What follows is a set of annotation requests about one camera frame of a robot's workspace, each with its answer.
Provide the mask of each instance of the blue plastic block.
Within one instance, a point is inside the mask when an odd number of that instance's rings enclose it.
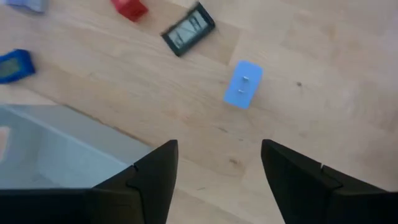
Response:
[[[255,63],[239,61],[235,68],[224,101],[248,109],[262,78],[262,68]]]
[[[17,49],[0,56],[0,84],[11,83],[35,73],[27,50]]]
[[[25,6],[35,12],[45,12],[47,8],[47,0],[4,0],[11,6]]]

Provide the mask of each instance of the wood grain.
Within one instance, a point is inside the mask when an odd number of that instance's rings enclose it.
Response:
[[[53,100],[154,147],[178,139],[169,223],[283,223],[266,138],[398,190],[397,1],[202,0],[217,30],[182,58],[159,34],[194,0],[142,2],[137,24],[108,0],[0,6],[0,52],[31,50],[39,71],[1,101]],[[248,110],[223,102],[239,60],[265,70]]]

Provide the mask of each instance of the digital display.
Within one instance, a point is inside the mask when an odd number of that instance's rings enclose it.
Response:
[[[168,36],[174,45],[180,49],[206,27],[208,27],[206,20],[198,11],[194,11],[174,30],[170,31]]]
[[[16,58],[10,58],[0,62],[0,78],[12,75],[20,70],[19,62]]]

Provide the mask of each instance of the blue object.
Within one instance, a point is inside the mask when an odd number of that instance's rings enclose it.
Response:
[[[35,73],[27,50],[17,49],[0,56],[0,84],[11,83]]]
[[[35,12],[45,12],[47,8],[47,0],[4,0],[11,6],[25,6]]]
[[[239,61],[235,68],[224,101],[248,109],[262,78],[262,68],[255,63]]]

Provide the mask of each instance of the black digital device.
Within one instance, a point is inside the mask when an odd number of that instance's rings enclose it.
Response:
[[[207,36],[216,24],[206,9],[197,2],[178,23],[162,33],[176,56],[181,56]]]

